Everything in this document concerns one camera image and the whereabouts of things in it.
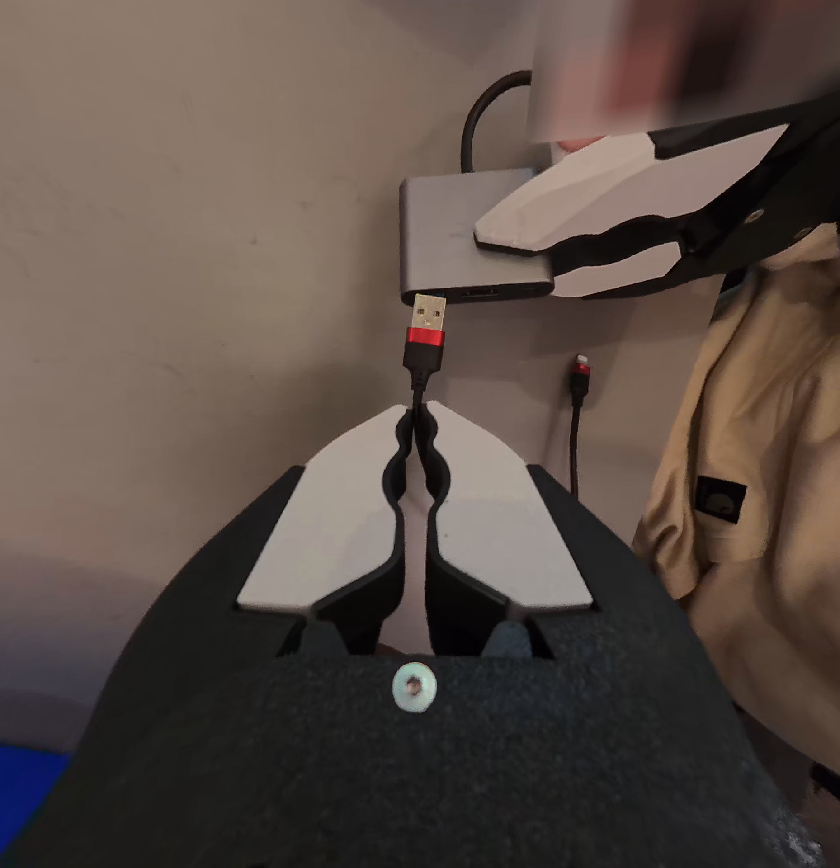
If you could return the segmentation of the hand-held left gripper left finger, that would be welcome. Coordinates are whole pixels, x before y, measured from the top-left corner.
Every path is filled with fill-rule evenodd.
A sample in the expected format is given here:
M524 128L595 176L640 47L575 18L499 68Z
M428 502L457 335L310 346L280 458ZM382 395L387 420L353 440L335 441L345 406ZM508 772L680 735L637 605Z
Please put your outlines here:
M332 623L347 645L376 645L404 594L399 501L411 411L396 405L311 458L237 597L239 609Z

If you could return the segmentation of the small grey usb hub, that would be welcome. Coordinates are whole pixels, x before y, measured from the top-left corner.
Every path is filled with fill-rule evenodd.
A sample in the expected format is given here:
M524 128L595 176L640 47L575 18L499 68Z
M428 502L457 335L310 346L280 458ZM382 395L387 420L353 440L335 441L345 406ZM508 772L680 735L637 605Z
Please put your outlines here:
M475 171L473 142L484 111L501 95L530 86L530 70L494 81L466 117L457 175L405 179L399 190L400 293L406 305L417 295L448 304L549 296L554 277L546 255L479 246L476 223L538 175L535 168Z

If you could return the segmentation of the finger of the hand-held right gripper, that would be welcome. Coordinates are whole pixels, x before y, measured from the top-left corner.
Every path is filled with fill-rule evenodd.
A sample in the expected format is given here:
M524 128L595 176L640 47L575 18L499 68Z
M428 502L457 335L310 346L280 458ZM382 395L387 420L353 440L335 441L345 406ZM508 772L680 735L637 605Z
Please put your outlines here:
M673 226L617 226L556 244L550 251L553 295L588 298L661 278L680 261Z
M777 124L669 157L656 154L648 133L604 137L483 214L476 242L533 255L638 218L691 214L756 168L787 128Z

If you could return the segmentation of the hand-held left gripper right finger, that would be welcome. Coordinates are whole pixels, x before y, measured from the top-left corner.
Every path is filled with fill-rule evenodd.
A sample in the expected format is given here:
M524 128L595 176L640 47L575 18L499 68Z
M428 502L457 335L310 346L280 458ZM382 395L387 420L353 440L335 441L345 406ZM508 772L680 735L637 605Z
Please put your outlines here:
M420 409L429 510L425 610L435 655L480 655L505 622L582 612L593 597L529 466L499 437Z

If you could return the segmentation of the blue plastic bin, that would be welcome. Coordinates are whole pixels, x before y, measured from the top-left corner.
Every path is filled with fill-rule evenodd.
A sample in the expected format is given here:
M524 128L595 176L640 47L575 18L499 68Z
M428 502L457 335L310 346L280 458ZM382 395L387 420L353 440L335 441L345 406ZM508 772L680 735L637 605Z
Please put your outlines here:
M0 856L51 792L71 757L0 745Z

